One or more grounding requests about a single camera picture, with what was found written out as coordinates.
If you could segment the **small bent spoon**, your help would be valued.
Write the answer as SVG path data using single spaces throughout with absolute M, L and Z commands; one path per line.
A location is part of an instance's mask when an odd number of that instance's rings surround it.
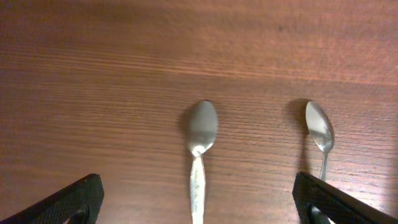
M 328 154 L 335 143 L 335 133 L 331 121 L 322 107 L 315 101 L 309 101 L 305 109 L 308 132 L 323 153 L 320 179 L 326 181 Z
M 188 130 L 188 149 L 192 154 L 190 203 L 193 224 L 203 224 L 206 177 L 203 155 L 214 145 L 218 133 L 218 115 L 213 103 L 199 102 L 193 109 Z

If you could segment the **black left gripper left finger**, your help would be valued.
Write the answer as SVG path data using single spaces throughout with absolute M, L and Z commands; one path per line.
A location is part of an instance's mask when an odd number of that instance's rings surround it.
M 100 175 L 89 174 L 1 223 L 95 224 L 103 199 Z

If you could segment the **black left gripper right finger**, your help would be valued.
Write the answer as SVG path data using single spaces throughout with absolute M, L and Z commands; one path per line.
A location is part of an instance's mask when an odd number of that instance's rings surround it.
M 316 207 L 338 224 L 397 224 L 396 218 L 366 205 L 307 172 L 297 173 L 292 195 L 302 223 L 315 222 L 312 208 Z

